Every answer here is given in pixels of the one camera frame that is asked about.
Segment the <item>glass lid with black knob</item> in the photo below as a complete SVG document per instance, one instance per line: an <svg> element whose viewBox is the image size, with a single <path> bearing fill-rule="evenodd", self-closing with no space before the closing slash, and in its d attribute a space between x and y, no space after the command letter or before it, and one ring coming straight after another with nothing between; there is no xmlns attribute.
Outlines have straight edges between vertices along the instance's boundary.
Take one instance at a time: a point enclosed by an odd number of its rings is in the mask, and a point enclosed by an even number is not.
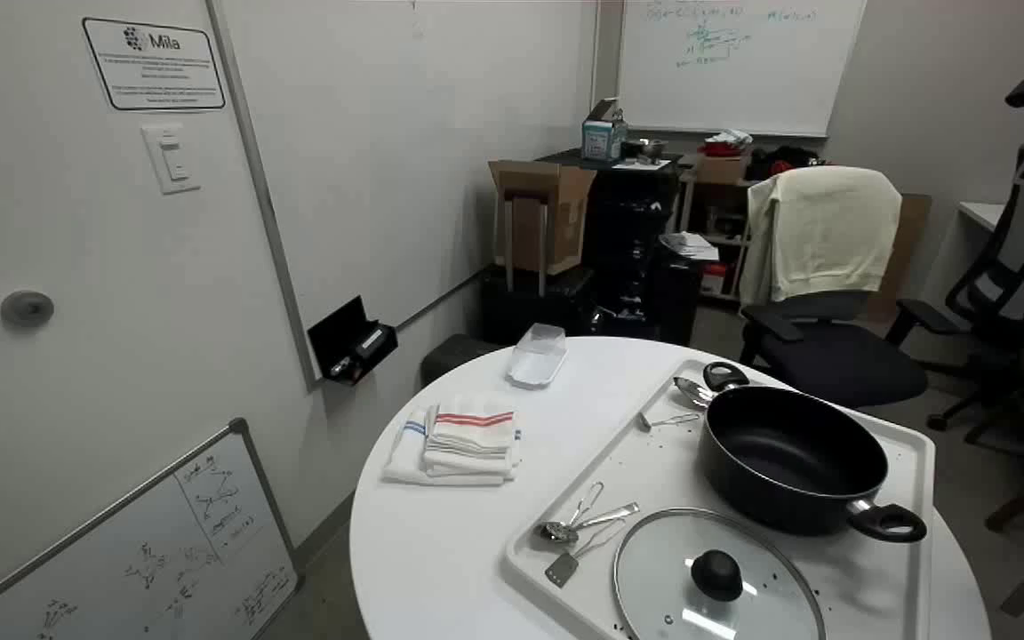
<svg viewBox="0 0 1024 640"><path fill-rule="evenodd" d="M803 574L730 515L661 508L612 558L628 640L825 640Z"/></svg>

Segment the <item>cardboard box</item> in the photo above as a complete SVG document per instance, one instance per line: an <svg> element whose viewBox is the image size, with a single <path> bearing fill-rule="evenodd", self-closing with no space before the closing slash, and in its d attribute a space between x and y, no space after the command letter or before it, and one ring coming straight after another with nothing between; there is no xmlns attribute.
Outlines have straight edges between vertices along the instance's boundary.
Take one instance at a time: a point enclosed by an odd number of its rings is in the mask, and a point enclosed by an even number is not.
<svg viewBox="0 0 1024 640"><path fill-rule="evenodd" d="M595 176L539 159L491 159L496 265L506 274L556 279L582 265Z"/></svg>

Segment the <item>folded white striped towel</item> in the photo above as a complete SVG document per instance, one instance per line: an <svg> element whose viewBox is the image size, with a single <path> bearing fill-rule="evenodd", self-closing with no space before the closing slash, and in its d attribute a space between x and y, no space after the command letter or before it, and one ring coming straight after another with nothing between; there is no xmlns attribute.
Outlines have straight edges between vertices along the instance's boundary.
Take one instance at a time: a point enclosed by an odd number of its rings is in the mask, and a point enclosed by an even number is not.
<svg viewBox="0 0 1024 640"><path fill-rule="evenodd" d="M520 465L520 428L506 401L449 401L413 412L385 462L389 485L503 489Z"/></svg>

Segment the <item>black marker tray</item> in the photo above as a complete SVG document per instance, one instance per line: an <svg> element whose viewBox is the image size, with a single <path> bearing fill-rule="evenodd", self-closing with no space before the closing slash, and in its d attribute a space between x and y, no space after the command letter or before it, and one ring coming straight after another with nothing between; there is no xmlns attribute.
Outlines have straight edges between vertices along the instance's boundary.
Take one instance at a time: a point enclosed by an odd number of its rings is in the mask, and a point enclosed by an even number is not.
<svg viewBox="0 0 1024 640"><path fill-rule="evenodd" d="M347 298L343 309L305 331L325 381L357 386L385 357L397 349L397 331L385 320L371 320L362 298Z"/></svg>

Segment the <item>black cabinet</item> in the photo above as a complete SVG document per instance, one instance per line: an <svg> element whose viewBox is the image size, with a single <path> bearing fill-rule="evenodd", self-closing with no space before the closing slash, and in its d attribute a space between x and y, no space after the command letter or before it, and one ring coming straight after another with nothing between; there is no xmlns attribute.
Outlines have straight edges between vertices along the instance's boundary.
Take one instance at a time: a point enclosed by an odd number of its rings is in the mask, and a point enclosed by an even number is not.
<svg viewBox="0 0 1024 640"><path fill-rule="evenodd" d="M609 169L592 184L586 265L595 272L595 335L688 344L692 331L692 274L661 234L671 220L678 172Z"/></svg>

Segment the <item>metal spoon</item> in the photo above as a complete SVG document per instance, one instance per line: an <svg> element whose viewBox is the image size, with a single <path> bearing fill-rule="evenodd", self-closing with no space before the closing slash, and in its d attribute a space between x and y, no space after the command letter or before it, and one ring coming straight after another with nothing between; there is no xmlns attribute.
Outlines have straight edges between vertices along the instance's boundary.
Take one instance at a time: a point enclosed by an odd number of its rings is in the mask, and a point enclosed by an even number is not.
<svg viewBox="0 0 1024 640"><path fill-rule="evenodd" d="M701 393L697 381L675 374L671 386L675 386L675 393L688 400L688 405L707 409L707 400L704 400L704 393Z"/></svg>

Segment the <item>blue tissue box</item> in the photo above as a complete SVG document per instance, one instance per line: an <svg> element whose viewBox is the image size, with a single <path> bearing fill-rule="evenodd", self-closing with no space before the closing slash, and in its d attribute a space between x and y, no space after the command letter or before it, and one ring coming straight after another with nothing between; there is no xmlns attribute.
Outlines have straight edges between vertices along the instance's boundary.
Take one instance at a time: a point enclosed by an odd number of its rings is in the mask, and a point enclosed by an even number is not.
<svg viewBox="0 0 1024 640"><path fill-rule="evenodd" d="M625 117L616 95L606 95L582 117L582 156L597 165L612 165L625 140Z"/></svg>

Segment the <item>metal tongs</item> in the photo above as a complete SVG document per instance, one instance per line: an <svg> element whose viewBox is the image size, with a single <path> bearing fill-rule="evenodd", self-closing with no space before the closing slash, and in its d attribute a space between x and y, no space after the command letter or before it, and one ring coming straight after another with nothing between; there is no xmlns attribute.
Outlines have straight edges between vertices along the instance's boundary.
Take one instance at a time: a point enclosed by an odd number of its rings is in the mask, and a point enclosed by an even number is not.
<svg viewBox="0 0 1024 640"><path fill-rule="evenodd" d="M609 514L595 514L600 494L606 494L606 485L592 485L567 521L539 521L531 529L531 547L532 553L568 553L582 529L624 522L635 514L633 501L616 504Z"/></svg>

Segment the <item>black office chair with towel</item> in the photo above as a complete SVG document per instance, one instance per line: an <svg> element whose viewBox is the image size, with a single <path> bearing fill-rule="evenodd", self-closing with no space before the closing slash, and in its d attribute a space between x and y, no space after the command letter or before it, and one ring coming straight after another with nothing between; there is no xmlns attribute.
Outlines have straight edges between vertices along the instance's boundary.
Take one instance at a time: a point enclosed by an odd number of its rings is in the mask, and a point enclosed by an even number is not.
<svg viewBox="0 0 1024 640"><path fill-rule="evenodd" d="M901 234L904 195L871 169L792 169L747 189L742 362L838 405L916 400L927 374L861 316Z"/></svg>

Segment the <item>white plastic tray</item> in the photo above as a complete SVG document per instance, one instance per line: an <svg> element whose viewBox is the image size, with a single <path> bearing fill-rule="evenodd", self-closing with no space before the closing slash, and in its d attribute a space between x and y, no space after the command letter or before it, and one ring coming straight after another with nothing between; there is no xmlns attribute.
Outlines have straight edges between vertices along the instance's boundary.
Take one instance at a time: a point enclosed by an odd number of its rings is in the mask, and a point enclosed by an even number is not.
<svg viewBox="0 0 1024 640"><path fill-rule="evenodd" d="M675 374L704 387L707 362ZM925 640L927 537L884 546L858 529L825 537L784 535L737 514L701 469L704 412L688 405L671 379L592 454L539 515L526 521L503 553L503 576L544 616L580 640L628 640L612 604L612 558L624 537L651 514L701 508L776 546L811 585L825 616L825 640ZM888 454L888 479L880 504L904 504L925 521L932 504L932 446L871 419L858 419ZM633 501L624 522L582 529L568 553L532 553L531 529L539 521L567 521L592 485L606 485L595 514Z"/></svg>

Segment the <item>large wall whiteboard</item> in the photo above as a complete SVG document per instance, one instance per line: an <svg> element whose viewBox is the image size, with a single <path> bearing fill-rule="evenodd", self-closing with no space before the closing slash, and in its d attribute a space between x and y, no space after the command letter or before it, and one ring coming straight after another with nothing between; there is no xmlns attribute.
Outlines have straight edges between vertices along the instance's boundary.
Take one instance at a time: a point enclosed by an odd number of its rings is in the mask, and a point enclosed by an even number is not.
<svg viewBox="0 0 1024 640"><path fill-rule="evenodd" d="M300 379L360 298L408 325L486 261L496 159L568 151L597 0L204 0Z"/></svg>

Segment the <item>wall whiteboard far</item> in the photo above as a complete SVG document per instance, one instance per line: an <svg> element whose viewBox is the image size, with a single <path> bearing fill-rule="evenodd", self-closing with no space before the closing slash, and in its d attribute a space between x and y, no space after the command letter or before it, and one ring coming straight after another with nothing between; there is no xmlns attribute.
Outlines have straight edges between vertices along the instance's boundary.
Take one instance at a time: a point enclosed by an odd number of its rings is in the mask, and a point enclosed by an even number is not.
<svg viewBox="0 0 1024 640"><path fill-rule="evenodd" d="M825 140L868 0L625 0L633 130Z"/></svg>

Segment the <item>white light switch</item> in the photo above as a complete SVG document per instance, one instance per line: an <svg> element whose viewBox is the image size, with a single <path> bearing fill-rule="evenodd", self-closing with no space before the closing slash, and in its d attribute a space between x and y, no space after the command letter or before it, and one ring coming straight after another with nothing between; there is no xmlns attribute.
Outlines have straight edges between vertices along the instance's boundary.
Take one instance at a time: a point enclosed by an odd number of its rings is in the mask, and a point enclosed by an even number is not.
<svg viewBox="0 0 1024 640"><path fill-rule="evenodd" d="M198 182L190 169L190 151L185 151L183 133L176 125L147 125L141 140L147 140L148 165L158 172L158 184L164 195L183 195L183 194L198 189Z"/></svg>

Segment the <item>small whiteboard leaning on wall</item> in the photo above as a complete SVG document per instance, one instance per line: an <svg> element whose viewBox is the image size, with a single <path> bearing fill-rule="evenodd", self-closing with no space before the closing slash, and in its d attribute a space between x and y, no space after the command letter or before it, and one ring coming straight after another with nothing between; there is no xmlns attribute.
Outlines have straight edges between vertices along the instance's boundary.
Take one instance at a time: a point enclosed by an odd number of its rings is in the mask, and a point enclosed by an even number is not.
<svg viewBox="0 0 1024 640"><path fill-rule="evenodd" d="M247 419L0 579L0 640L251 640L295 594Z"/></svg>

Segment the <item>wall sign placard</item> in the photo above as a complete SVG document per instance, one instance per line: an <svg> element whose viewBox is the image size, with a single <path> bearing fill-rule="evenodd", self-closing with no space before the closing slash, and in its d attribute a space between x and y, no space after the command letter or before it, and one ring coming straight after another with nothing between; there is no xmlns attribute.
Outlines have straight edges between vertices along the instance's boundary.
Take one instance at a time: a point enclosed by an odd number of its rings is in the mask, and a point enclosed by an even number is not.
<svg viewBox="0 0 1024 640"><path fill-rule="evenodd" d="M85 19L90 53L113 110L219 110L224 89L204 30Z"/></svg>

